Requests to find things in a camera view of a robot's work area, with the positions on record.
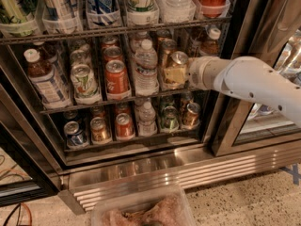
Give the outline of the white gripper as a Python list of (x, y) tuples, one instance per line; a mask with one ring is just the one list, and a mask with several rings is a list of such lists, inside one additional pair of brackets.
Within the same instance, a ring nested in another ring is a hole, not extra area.
[[(218, 56), (191, 57), (189, 59), (189, 85), (196, 89), (214, 89), (214, 80), (230, 64), (228, 59)], [(184, 84), (187, 80), (187, 66), (164, 68), (165, 82)]]

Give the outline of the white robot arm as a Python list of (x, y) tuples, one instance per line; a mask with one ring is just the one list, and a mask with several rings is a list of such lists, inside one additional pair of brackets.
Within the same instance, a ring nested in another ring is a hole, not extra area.
[(189, 57), (182, 74), (192, 88), (268, 105), (301, 127), (301, 88), (258, 58)]

